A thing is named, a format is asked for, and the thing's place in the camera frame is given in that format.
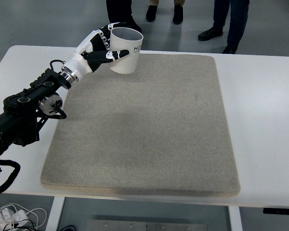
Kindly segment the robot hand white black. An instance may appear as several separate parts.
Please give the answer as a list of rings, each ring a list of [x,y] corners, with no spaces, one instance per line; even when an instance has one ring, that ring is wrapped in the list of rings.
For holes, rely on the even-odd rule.
[[[126,22],[117,22],[92,31],[74,50],[72,59],[63,64],[60,74],[72,82],[79,81],[87,73],[95,72],[100,65],[129,55],[128,50],[110,50],[112,30],[127,26]]]

